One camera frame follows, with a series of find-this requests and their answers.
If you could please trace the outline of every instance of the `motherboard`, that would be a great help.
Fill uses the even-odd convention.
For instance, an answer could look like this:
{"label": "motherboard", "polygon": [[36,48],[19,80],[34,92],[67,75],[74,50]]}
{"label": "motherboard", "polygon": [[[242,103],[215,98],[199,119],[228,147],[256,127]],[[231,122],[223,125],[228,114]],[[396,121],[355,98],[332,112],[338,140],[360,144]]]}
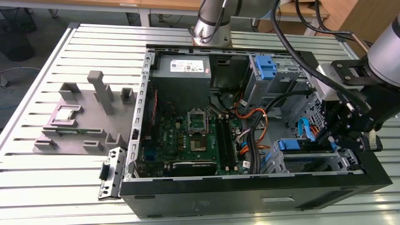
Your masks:
{"label": "motherboard", "polygon": [[162,118],[155,140],[144,140],[138,161],[140,177],[243,174],[234,140],[240,121],[206,116]]}

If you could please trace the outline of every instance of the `ram slot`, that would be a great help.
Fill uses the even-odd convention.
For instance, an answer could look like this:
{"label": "ram slot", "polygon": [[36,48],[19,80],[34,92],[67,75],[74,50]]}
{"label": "ram slot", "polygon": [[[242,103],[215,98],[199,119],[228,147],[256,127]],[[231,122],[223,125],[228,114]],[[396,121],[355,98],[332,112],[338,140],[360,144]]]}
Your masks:
{"label": "ram slot", "polygon": [[234,143],[232,143],[232,133],[231,133],[231,126],[230,120],[223,119],[223,126],[224,126],[224,141],[226,141],[226,152],[228,156],[228,167],[234,169],[235,167],[235,153],[234,153]]}
{"label": "ram slot", "polygon": [[216,126],[216,130],[218,130],[220,169],[226,170],[226,167],[228,166],[228,156],[227,156],[227,148],[226,148],[226,142],[224,142],[224,129],[223,129],[222,120],[219,120],[219,119],[215,120],[215,126]]}
{"label": "ram slot", "polygon": [[216,121],[218,126],[218,140],[219,140],[219,152],[220,152],[220,167],[226,169],[234,169],[235,167],[235,153],[234,143],[231,137],[230,120],[226,118]]}

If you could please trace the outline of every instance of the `green motherboard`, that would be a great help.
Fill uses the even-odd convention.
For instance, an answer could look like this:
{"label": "green motherboard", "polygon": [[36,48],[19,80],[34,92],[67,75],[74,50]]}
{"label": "green motherboard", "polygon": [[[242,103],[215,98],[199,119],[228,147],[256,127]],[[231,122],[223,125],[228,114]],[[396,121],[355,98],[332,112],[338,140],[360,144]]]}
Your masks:
{"label": "green motherboard", "polygon": [[[159,123],[159,132],[152,144],[146,144],[142,149],[140,161],[138,163],[140,177],[168,177],[167,171],[171,169],[170,164],[175,162],[214,162],[218,164],[216,175],[243,174],[240,162],[238,160],[236,131],[240,130],[240,121],[238,119],[227,120],[230,125],[228,137],[231,148],[228,151],[235,164],[232,167],[220,165],[223,162],[219,152],[218,123],[220,118],[191,117],[188,123],[187,116],[162,118]],[[188,128],[207,128],[204,134],[195,133],[190,135]]]}

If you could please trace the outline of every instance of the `sticker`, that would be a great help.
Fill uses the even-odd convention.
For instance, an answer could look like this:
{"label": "sticker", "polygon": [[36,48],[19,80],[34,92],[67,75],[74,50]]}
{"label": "sticker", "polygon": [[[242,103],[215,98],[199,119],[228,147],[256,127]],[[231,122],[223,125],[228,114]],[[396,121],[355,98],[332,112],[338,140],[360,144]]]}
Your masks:
{"label": "sticker", "polygon": [[243,167],[250,169],[251,168],[251,162],[243,161]]}
{"label": "sticker", "polygon": [[171,72],[204,73],[202,60],[172,60]]}
{"label": "sticker", "polygon": [[127,3],[120,3],[120,6],[131,6],[131,7],[138,7],[138,4],[127,4]]}
{"label": "sticker", "polygon": [[239,102],[243,106],[246,106],[248,104],[243,99],[240,99]]}

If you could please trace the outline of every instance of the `aluminum slotted table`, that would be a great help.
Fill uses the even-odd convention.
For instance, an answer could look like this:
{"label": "aluminum slotted table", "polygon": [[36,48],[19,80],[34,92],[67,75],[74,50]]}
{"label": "aluminum slotted table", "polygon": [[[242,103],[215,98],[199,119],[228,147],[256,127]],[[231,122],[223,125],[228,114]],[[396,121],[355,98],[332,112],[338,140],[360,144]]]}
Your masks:
{"label": "aluminum slotted table", "polygon": [[[312,51],[320,63],[354,59],[347,44],[330,37],[291,36],[298,50]],[[274,34],[232,32],[236,48],[283,49]],[[146,44],[191,45],[184,29],[80,24],[68,28],[20,106],[0,135],[2,224],[399,224],[400,223],[400,119],[391,119],[379,135],[386,150],[378,153],[394,184],[356,195],[322,210],[143,220],[123,200],[98,201],[104,156],[38,155],[35,138],[60,99],[63,82],[83,90],[91,70],[102,70],[104,83],[119,91],[138,90]]]}

